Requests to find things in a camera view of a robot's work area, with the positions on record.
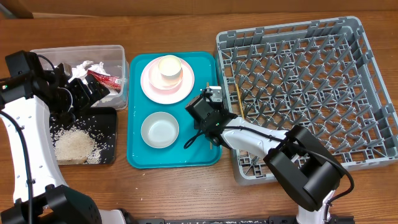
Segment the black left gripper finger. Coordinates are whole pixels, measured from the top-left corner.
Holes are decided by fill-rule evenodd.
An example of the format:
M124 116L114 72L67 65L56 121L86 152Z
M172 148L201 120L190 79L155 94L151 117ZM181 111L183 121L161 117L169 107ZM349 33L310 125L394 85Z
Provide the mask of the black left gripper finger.
M90 91L81 79L73 79L68 85L68 91L72 94L72 105L75 109L90 107Z
M102 85L93 75L87 75L85 80L87 81L87 86L90 93L91 101L98 101L110 94L110 91L107 87Z

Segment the red sauce packet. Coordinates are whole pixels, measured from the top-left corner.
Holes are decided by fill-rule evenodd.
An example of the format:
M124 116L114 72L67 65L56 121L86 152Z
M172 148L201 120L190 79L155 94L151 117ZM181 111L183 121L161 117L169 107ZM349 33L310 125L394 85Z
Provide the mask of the red sauce packet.
M121 90L123 80L119 77L102 75L98 72L94 72L92 70L87 71L88 75L94 76L102 85L114 89Z

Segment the white napkin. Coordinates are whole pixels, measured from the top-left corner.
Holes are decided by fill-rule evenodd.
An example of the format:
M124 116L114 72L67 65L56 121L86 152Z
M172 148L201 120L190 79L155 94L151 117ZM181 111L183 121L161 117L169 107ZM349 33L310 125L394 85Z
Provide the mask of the white napkin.
M72 77L69 79L69 82L75 78L79 78L85 82L88 71L98 73L102 76L118 78L105 70L103 62L94 63L94 61L85 60L82 64L72 68Z

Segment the cooked white rice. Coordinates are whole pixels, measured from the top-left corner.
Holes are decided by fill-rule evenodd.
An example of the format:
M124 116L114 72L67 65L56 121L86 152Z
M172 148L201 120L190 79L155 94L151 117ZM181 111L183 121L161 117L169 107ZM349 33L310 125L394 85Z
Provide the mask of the cooked white rice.
M60 165L99 164L102 153L110 148L109 136L100 130L93 116L78 118L72 124L51 117L50 137Z

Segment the grey bowl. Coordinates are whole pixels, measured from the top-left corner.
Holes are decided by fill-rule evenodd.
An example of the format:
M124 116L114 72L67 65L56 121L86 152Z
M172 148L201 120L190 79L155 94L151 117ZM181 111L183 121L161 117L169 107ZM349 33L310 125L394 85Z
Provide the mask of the grey bowl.
M162 149L171 146L179 135L179 124L166 112L150 114L141 125L141 137L150 147Z

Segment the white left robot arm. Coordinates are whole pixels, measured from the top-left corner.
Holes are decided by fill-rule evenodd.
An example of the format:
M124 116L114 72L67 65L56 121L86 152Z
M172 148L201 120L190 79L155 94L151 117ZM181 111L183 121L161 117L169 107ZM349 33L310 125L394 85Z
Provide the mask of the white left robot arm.
M7 129L15 174L14 205L3 223L132 223L123 209L101 210L67 186L50 138L51 114L68 119L109 91L96 78L69 80L62 64L44 70L37 58L7 61L1 84L1 119Z

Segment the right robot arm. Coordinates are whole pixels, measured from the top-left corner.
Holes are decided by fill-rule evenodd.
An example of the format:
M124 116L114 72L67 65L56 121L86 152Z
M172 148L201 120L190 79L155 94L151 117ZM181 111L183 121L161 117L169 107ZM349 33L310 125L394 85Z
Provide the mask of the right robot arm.
M333 223L333 202L354 189L351 174L306 128L275 130L247 122L205 95L185 107L196 137L215 146L246 151L263 160L287 195L298 205L296 223Z

